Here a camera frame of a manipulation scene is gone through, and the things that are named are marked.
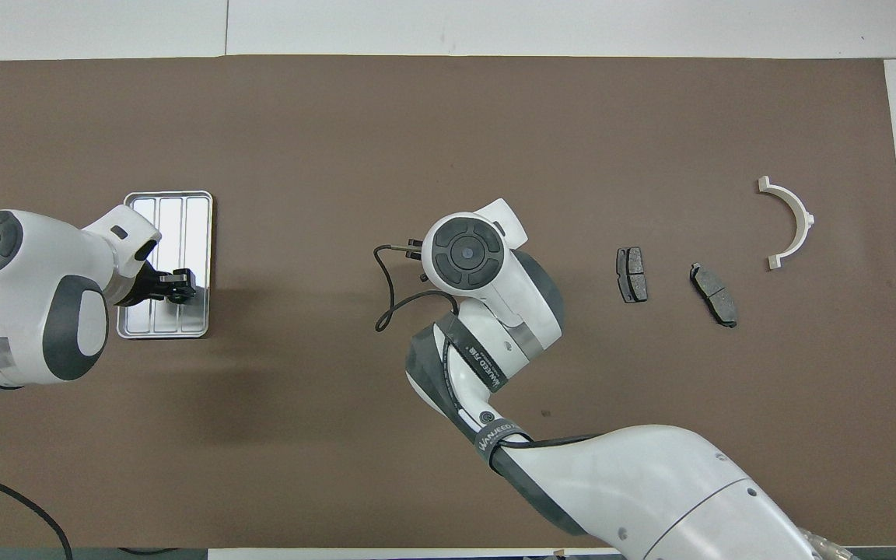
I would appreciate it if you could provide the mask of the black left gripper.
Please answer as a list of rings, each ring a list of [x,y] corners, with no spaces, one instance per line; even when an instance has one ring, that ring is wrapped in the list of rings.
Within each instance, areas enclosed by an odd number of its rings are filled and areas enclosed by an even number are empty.
[[[196,294],[192,270],[181,268],[172,272],[161,272],[145,260],[128,294],[115,305],[132,307],[146,300],[164,300],[175,305],[184,305]]]

